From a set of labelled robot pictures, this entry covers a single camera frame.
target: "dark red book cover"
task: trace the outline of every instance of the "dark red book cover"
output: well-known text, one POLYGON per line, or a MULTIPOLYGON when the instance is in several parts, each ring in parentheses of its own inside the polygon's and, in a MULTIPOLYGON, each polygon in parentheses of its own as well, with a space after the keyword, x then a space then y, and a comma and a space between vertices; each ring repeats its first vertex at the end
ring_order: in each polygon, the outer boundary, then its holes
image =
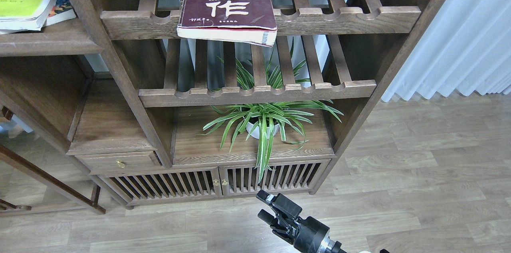
POLYGON ((178 27, 277 29, 271 0, 184 0, 178 27))

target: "wooden shelf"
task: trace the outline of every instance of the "wooden shelf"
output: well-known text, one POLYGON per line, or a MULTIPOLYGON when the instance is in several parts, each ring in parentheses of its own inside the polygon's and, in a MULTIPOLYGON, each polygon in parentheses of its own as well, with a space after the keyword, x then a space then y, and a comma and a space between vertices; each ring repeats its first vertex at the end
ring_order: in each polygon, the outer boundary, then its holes
MULTIPOLYGON (((311 111, 311 113, 314 113, 314 116, 310 118, 313 123, 304 123, 303 125, 309 141, 300 150, 294 150, 299 146, 282 142, 280 133, 277 133, 273 140, 272 162, 333 157, 334 151, 329 142, 323 113, 321 111, 311 111)), ((202 127, 205 124, 220 116, 209 106, 178 109, 177 126, 173 136, 174 165, 172 169, 249 164, 251 162, 256 164, 258 140, 250 137, 245 141, 246 132, 237 137, 231 152, 229 152, 229 146, 234 127, 231 128, 228 140, 222 149, 219 149, 219 146, 225 127, 219 128, 210 135, 198 135, 204 133, 202 127)), ((290 127, 286 127, 286 136, 289 141, 303 140, 303 137, 290 127)))
POLYGON ((83 55, 101 53, 78 18, 42 29, 41 32, 0 35, 0 57, 28 55, 83 55))
POLYGON ((153 150, 115 81, 94 80, 67 154, 153 150))
POLYGON ((205 54, 207 52, 207 42, 197 40, 195 86, 186 92, 178 91, 177 69, 179 68, 180 43, 179 40, 174 40, 168 44, 165 88, 141 89, 139 97, 144 107, 167 107, 360 98, 369 97, 374 91, 376 87, 374 80, 352 81, 338 36, 327 36, 332 64, 335 66, 335 72, 329 74, 335 75, 334 80, 339 81, 336 85, 323 80, 327 69, 324 69, 323 73, 321 72, 312 36, 303 36, 301 40, 311 78, 312 85, 309 87, 295 83, 287 38, 277 37, 276 47, 279 53, 284 87, 272 88, 266 84, 263 50, 260 46, 253 45, 252 62, 254 63, 255 86, 250 90, 239 88, 236 82, 234 44, 224 42, 225 86, 219 91, 208 89, 206 84, 208 61, 205 54))
MULTIPOLYGON (((409 33, 421 13, 417 6, 382 6, 380 0, 365 0, 367 13, 345 0, 328 1, 326 10, 309 0, 293 0, 291 11, 274 9, 277 35, 409 33)), ((178 38, 180 11, 156 14, 157 0, 140 0, 138 11, 103 11, 101 20, 113 40, 178 38)))

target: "wooden drawer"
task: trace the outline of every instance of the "wooden drawer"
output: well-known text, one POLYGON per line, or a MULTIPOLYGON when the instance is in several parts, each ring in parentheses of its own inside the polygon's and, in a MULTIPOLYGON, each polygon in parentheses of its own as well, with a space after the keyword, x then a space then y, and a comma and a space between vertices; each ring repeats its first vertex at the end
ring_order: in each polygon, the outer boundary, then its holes
POLYGON ((91 174, 130 173, 162 169, 154 151, 77 155, 91 174))

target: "wooden bookshelf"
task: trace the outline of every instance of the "wooden bookshelf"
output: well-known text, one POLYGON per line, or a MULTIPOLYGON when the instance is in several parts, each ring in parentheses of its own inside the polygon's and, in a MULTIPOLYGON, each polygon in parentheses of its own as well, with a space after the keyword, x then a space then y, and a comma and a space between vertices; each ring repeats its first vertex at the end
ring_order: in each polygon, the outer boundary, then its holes
POLYGON ((10 85, 4 83, 0 102, 44 132, 42 136, 54 146, 68 151, 78 167, 124 206, 244 196, 258 189, 313 194, 445 0, 327 1, 324 5, 309 0, 274 4, 283 88, 266 84, 258 46, 251 47, 256 86, 248 91, 239 88, 235 46, 225 42, 223 85, 214 91, 207 82, 215 70, 207 66, 207 42, 197 40, 193 86, 180 91, 177 80, 185 77, 178 76, 184 62, 175 30, 179 9, 159 7, 158 0, 71 0, 79 18, 40 33, 0 36, 0 56, 9 57, 0 62, 19 55, 35 61, 40 58, 37 55, 61 60, 67 55, 98 53, 113 80, 99 79, 101 74, 80 63, 80 71, 74 64, 55 66, 58 71, 48 77, 60 73, 80 81, 73 101, 65 106, 65 126, 31 106, 34 101, 51 100, 51 106, 42 103, 41 108, 54 108, 61 95, 67 97, 62 103, 69 100, 65 89, 56 94, 47 87, 49 81, 37 85, 31 78, 20 77, 17 82, 25 89, 36 86, 34 92, 40 92, 39 97, 26 98, 9 95, 10 85), (301 36, 309 87, 294 80, 289 35, 301 36), (322 70, 313 35, 325 35, 328 41, 329 57, 322 70), (159 39, 167 38, 169 46, 164 50, 159 39), (343 123, 316 115, 303 149, 292 151, 288 144, 276 142, 270 161, 274 170, 265 173, 261 185, 254 179, 257 170, 252 169, 255 140, 245 142, 240 136, 229 153, 228 147, 218 149, 221 129, 209 136, 196 135, 215 115, 208 105, 321 99, 332 99, 333 106, 345 113, 343 123))

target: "robotic arm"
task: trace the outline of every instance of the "robotic arm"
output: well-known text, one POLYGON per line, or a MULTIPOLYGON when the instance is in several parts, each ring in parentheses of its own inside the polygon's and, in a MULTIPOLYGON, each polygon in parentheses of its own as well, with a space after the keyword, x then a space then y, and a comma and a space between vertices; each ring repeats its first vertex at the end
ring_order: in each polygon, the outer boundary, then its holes
MULTIPOLYGON (((347 253, 341 249, 341 243, 330 239, 330 228, 313 217, 301 218, 301 207, 286 196, 271 195, 259 191, 257 199, 261 200, 275 213, 275 217, 265 210, 257 215, 270 225, 273 233, 293 245, 302 253, 347 253)), ((380 253, 389 253, 382 249, 380 253)))

